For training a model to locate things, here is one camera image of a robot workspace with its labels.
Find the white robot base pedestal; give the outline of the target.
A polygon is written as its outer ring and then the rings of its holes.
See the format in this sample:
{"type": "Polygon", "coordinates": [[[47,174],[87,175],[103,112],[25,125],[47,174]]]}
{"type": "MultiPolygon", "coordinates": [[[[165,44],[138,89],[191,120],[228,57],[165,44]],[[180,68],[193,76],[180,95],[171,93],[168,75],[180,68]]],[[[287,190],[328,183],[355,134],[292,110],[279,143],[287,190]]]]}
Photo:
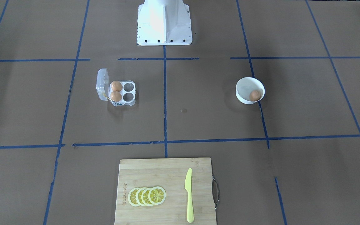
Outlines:
{"type": "Polygon", "coordinates": [[[146,0],[138,6],[138,46],[184,46],[193,42],[190,8],[182,0],[146,0]]]}

